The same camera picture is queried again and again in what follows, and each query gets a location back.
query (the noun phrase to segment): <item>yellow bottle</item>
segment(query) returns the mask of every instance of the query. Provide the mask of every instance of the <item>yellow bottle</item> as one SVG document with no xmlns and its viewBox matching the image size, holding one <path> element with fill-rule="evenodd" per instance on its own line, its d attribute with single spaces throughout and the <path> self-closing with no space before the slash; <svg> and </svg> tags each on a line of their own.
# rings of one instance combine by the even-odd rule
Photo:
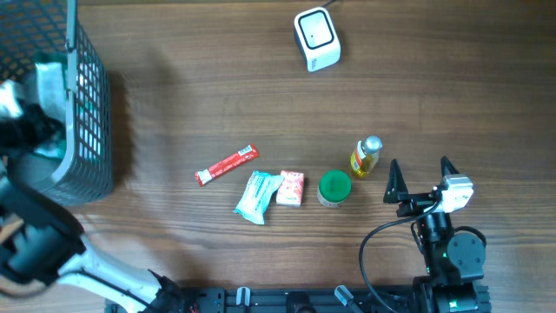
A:
<svg viewBox="0 0 556 313">
<path fill-rule="evenodd" d="M 359 141 L 351 154 L 351 172 L 356 178 L 363 179 L 373 170 L 379 162 L 379 151 L 382 141 L 377 136 L 370 136 L 364 142 Z"/>
</svg>

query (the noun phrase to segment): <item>wood grain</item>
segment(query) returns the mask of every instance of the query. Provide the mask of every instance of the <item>wood grain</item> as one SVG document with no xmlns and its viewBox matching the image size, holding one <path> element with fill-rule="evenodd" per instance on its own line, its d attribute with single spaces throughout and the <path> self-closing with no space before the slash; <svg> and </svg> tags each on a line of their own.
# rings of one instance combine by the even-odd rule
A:
<svg viewBox="0 0 556 313">
<path fill-rule="evenodd" d="M 495 312 L 556 304 L 556 18 L 535 1 L 345 1 L 330 8 L 342 44 L 309 74 L 294 16 L 315 3 L 85 6 L 79 18 L 110 70 L 114 194 L 71 208 L 92 241 L 183 285 L 362 286 L 357 251 L 395 219 L 381 202 L 389 161 L 430 190 L 448 155 L 475 183 L 455 225 L 488 238 Z M 340 210 L 316 199 L 355 143 L 384 142 Z M 257 160 L 199 187 L 193 177 L 254 143 Z M 300 209 L 270 204 L 267 224 L 232 213 L 253 170 L 299 170 Z M 408 225 L 367 247 L 374 283 L 425 267 Z M 2 312 L 99 312 L 103 300 L 56 286 Z"/>
</svg>

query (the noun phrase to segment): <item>laundry basket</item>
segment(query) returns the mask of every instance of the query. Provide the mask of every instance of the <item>laundry basket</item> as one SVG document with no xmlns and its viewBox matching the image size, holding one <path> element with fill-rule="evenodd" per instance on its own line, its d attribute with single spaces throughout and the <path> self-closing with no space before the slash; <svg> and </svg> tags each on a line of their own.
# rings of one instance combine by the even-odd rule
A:
<svg viewBox="0 0 556 313">
<path fill-rule="evenodd" d="M 22 82 L 37 52 L 67 56 L 66 151 L 40 179 L 15 178 L 62 205 L 103 198 L 112 190 L 109 79 L 77 20 L 76 0 L 0 1 L 0 82 Z M 32 162 L 20 168 L 44 170 Z"/>
</svg>

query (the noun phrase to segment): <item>pink box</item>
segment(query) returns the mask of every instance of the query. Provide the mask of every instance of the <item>pink box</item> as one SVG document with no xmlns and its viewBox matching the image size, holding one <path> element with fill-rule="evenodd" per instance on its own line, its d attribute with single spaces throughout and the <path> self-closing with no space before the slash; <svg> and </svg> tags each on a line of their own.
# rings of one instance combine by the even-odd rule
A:
<svg viewBox="0 0 556 313">
<path fill-rule="evenodd" d="M 276 203 L 289 206 L 301 206 L 303 197 L 303 173 L 283 170 L 280 175 L 284 176 L 276 195 Z"/>
</svg>

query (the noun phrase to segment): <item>green jar lid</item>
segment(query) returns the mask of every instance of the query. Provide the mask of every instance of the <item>green jar lid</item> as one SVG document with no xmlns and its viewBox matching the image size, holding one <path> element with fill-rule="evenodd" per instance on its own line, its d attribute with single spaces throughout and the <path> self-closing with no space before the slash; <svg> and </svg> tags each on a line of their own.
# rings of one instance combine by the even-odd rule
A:
<svg viewBox="0 0 556 313">
<path fill-rule="evenodd" d="M 321 178 L 319 192 L 329 202 L 340 203 L 351 192 L 351 179 L 341 170 L 330 170 Z"/>
</svg>

